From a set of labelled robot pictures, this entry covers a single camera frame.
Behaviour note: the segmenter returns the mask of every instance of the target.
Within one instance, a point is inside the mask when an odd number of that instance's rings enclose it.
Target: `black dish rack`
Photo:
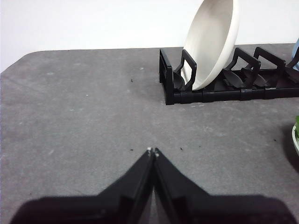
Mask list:
[[[272,62],[277,68],[260,69],[259,56]],[[239,57],[248,65],[241,70],[232,70]],[[191,78],[186,84],[181,77],[185,61],[192,69]],[[182,51],[181,63],[173,70],[164,50],[160,49],[159,79],[164,87],[166,105],[299,97],[299,71],[293,68],[298,62],[299,49],[294,59],[286,64],[285,60],[261,47],[256,48],[254,56],[236,48],[232,62],[217,78],[207,87],[193,91],[197,65],[189,53],[185,49]]]

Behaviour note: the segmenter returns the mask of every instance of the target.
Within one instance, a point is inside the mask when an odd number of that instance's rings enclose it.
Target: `white bowl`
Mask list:
[[[297,154],[299,155],[299,139],[296,138],[295,129],[296,129],[296,124],[294,125],[294,127],[292,129],[292,138],[293,138],[293,143],[294,143],[295,149],[297,151]]]
[[[193,90],[209,85],[221,72],[235,44],[239,28],[238,0],[204,0],[190,26],[184,49],[197,63]],[[191,68],[181,75],[187,83]]]

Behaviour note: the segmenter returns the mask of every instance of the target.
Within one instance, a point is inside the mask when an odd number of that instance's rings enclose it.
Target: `white plate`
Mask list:
[[[293,143],[294,143],[295,149],[297,151],[297,154],[299,155],[299,139],[296,138],[295,129],[296,129],[296,124],[294,125],[293,130],[292,130],[292,138],[293,138]]]
[[[193,90],[209,85],[221,72],[235,44],[239,28],[238,0],[204,0],[190,26],[184,49],[197,63]],[[181,75],[187,83],[191,68]]]

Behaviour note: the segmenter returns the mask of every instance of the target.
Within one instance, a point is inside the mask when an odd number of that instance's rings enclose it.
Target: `green object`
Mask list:
[[[299,116],[296,117],[296,129],[295,129],[295,136],[299,139]]]

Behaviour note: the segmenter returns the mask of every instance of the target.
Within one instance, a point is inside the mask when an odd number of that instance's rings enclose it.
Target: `table surface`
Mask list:
[[[255,47],[241,46],[251,54]],[[291,59],[293,44],[262,47]],[[165,49],[174,67],[181,50]],[[210,194],[276,197],[299,219],[291,140],[299,98],[166,106],[158,54],[41,51],[2,72],[2,223],[26,200],[101,192],[147,147],[161,149]]]

